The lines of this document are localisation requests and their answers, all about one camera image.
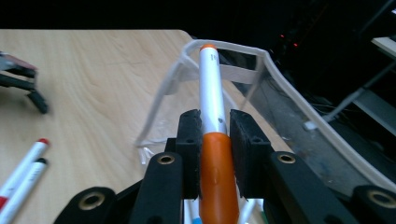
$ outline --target wooden tabletop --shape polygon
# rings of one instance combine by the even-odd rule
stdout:
[[[49,167],[14,223],[52,223],[82,190],[118,193],[142,178],[134,140],[189,41],[179,30],[0,30],[0,50],[38,67],[36,86],[49,104],[40,114],[26,91],[0,87],[0,184],[36,140],[50,141]],[[275,149],[287,148],[247,110]]]

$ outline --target red marker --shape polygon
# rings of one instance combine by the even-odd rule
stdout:
[[[41,138],[36,141],[23,160],[20,162],[17,169],[14,170],[6,183],[0,188],[0,213],[7,200],[12,197],[13,193],[16,191],[26,174],[29,172],[29,168],[31,167],[32,163],[40,158],[41,154],[43,154],[49,145],[49,140],[45,138]]]

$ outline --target red marker cap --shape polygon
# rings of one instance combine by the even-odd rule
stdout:
[[[0,209],[4,206],[6,201],[7,201],[7,198],[0,196]]]
[[[37,142],[41,142],[41,143],[44,143],[46,145],[50,144],[50,141],[47,138],[40,138],[40,139],[38,139]]]

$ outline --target orange marker cap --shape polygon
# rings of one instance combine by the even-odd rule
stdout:
[[[216,48],[215,45],[212,45],[212,44],[204,44],[204,45],[201,46],[201,48],[200,48],[199,50],[201,51],[202,49],[205,49],[205,48],[218,49],[218,48]]]

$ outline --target marker barrel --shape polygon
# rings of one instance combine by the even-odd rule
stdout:
[[[0,212],[1,224],[12,221],[46,167],[47,162],[42,158],[30,165],[29,172]]]
[[[224,102],[216,47],[200,50],[200,105],[203,133],[227,133]]]
[[[49,141],[45,138],[41,138],[36,141],[14,172],[12,172],[6,183],[0,188],[0,211],[7,202],[8,198],[12,196],[19,184],[24,179],[32,165],[32,162],[35,162],[38,158],[40,158],[48,146]]]

